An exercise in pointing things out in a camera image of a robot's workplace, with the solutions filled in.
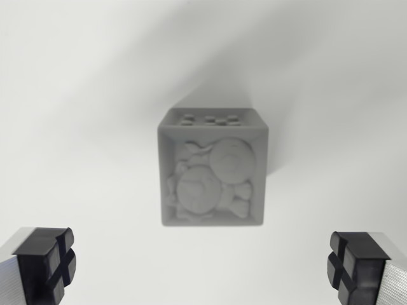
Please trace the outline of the gripper left finger with black rubber pad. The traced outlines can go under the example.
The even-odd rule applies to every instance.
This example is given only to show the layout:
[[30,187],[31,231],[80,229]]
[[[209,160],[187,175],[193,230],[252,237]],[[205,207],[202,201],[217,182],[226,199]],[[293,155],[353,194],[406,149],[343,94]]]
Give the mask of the gripper left finger with black rubber pad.
[[76,272],[71,228],[21,227],[1,246],[1,304],[60,304]]

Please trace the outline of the gripper right finger with black rubber pad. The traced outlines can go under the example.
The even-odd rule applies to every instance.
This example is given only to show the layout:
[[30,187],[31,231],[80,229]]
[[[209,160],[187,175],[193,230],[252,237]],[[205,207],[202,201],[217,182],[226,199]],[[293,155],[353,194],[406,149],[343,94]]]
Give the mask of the gripper right finger with black rubber pad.
[[406,254],[383,233],[338,232],[330,237],[330,285],[343,305],[406,305]]

